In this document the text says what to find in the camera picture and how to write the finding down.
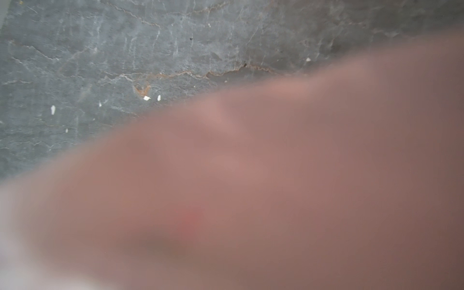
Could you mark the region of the pink plastic bag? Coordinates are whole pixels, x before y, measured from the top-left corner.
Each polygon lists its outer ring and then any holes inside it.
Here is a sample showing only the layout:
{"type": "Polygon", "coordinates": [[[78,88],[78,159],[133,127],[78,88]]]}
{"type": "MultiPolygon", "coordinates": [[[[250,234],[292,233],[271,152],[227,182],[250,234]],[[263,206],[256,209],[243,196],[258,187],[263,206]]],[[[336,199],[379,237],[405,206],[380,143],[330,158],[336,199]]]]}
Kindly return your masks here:
{"type": "Polygon", "coordinates": [[[464,31],[146,114],[1,185],[4,290],[461,290],[464,31]]]}

